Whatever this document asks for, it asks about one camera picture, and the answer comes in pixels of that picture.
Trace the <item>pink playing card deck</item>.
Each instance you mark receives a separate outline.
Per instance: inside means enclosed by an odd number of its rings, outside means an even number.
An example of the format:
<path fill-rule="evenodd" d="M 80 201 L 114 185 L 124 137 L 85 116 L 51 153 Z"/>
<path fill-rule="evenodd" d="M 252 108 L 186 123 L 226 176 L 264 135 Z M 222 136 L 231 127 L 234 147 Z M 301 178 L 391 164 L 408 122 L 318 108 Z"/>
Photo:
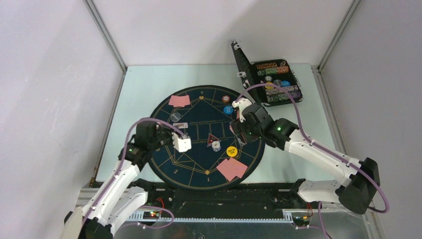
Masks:
<path fill-rule="evenodd" d="M 243 135 L 243 124 L 240 120 L 240 114 L 239 111 L 236 112 L 236 119 L 233 120 L 230 125 L 229 128 L 231 130 L 231 132 L 233 133 L 233 135 L 235 136 L 235 138 L 237 139 L 237 141 L 239 142 L 240 145 L 245 145 L 246 139 Z"/>

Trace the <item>blue small blind button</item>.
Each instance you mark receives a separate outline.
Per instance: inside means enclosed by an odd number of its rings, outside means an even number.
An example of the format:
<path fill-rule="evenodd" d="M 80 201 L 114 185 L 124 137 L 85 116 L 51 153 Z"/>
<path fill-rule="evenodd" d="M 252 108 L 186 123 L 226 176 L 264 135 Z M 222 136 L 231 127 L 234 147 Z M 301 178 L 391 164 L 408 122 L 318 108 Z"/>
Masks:
<path fill-rule="evenodd" d="M 225 106 L 225 107 L 223 108 L 223 112 L 224 112 L 226 115 L 231 115 L 231 114 L 234 112 L 234 108 L 233 108 L 232 106 L 230 106 L 230 105 L 227 105 L 227 106 Z"/>

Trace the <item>clear dealer button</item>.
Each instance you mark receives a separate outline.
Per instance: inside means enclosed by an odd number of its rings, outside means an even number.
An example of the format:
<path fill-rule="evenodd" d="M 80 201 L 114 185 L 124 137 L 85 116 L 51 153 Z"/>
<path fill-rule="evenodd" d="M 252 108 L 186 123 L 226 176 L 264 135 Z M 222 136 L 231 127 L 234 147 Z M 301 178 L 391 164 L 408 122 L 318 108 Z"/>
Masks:
<path fill-rule="evenodd" d="M 170 115 L 170 120 L 173 122 L 178 122 L 182 118 L 182 115 L 178 112 L 174 112 Z"/>

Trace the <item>yellow big blind button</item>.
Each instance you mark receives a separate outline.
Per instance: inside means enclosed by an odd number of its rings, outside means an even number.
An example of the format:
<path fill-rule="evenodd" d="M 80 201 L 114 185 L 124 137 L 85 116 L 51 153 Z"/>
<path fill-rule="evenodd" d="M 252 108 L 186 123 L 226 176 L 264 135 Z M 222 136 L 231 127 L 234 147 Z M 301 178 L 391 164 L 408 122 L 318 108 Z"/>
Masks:
<path fill-rule="evenodd" d="M 236 157 L 236 156 L 238 155 L 238 149 L 237 149 L 235 146 L 229 146 L 229 147 L 226 149 L 226 154 L 227 154 L 229 157 Z"/>

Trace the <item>red poker chip stack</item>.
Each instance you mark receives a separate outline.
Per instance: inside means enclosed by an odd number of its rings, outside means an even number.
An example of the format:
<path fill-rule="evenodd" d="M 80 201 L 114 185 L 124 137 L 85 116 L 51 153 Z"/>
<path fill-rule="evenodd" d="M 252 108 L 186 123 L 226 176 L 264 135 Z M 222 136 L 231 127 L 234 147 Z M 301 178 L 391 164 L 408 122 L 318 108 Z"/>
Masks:
<path fill-rule="evenodd" d="M 222 97 L 222 102 L 224 102 L 224 103 L 229 103 L 230 102 L 230 96 L 228 96 L 228 95 L 224 95 L 223 97 Z"/>

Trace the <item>pink dealt card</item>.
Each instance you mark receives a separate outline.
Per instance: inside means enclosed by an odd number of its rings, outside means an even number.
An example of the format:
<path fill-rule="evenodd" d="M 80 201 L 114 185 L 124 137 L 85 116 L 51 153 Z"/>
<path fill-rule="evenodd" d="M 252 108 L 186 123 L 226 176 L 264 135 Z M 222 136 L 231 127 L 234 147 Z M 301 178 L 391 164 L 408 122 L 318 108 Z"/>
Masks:
<path fill-rule="evenodd" d="M 185 106 L 185 97 L 172 95 L 169 99 L 168 105 L 175 107 L 184 107 Z"/>
<path fill-rule="evenodd" d="M 248 166 L 234 158 L 230 158 L 229 162 L 232 168 L 232 172 L 235 174 L 235 176 L 237 176 L 238 178 L 242 178 L 245 172 L 247 171 Z"/>

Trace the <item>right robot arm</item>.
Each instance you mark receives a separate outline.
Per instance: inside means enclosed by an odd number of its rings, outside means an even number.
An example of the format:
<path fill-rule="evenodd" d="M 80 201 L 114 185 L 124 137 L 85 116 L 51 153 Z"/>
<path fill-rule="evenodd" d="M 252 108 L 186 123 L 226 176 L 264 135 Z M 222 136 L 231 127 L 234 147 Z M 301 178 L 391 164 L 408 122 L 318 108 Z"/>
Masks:
<path fill-rule="evenodd" d="M 287 119 L 273 120 L 261 105 L 245 98 L 234 101 L 232 107 L 238 117 L 230 127 L 241 144 L 260 140 L 269 147 L 297 155 L 334 177 L 331 181 L 297 180 L 289 195 L 292 206 L 302 208 L 310 202 L 328 202 L 360 215 L 370 209 L 380 187 L 375 160 L 359 160 L 327 148 L 297 124 Z"/>

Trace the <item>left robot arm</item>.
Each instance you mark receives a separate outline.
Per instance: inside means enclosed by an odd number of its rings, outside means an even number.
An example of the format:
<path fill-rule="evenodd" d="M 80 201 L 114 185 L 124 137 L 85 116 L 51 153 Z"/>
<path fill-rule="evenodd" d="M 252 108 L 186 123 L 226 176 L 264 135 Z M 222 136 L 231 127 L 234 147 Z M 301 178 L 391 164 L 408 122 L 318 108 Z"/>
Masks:
<path fill-rule="evenodd" d="M 129 185 L 138 176 L 152 153 L 173 146 L 178 152 L 192 148 L 191 139 L 177 127 L 160 119 L 141 118 L 128 130 L 118 161 L 95 195 L 64 219 L 62 239 L 112 239 L 137 209 L 152 207 L 157 193 Z"/>

